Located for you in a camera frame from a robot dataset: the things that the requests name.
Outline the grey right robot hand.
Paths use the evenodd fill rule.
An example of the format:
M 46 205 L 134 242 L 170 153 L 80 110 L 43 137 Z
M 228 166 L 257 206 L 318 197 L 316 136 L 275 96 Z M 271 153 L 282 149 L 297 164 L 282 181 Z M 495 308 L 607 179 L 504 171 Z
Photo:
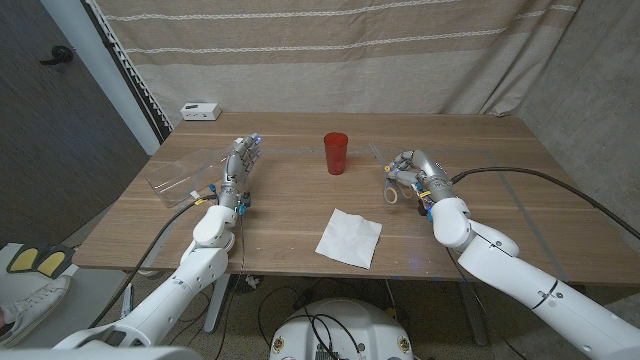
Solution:
M 395 184 L 407 188 L 420 186 L 435 202 L 457 197 L 444 169 L 423 150 L 402 152 L 384 167 L 384 171 Z

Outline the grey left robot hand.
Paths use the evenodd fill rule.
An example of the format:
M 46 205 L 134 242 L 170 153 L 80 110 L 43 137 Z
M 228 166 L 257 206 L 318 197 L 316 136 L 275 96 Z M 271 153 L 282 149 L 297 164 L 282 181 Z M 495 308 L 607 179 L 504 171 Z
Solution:
M 257 133 L 237 138 L 232 143 L 222 169 L 219 205 L 234 209 L 240 202 L 249 174 L 260 156 L 260 143 Z

